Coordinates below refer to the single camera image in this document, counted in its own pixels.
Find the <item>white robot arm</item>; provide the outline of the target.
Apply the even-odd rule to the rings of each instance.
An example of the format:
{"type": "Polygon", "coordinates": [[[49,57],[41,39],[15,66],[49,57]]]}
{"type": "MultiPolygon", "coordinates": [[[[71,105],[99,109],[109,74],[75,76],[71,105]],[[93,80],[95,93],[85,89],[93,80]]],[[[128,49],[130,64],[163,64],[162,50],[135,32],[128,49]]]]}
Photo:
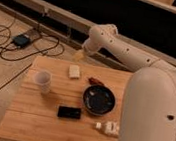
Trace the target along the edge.
{"type": "Polygon", "coordinates": [[[83,53],[102,48],[133,73],[122,98],[118,141],[176,141],[176,67],[119,39],[113,24],[89,28],[83,53]]]}

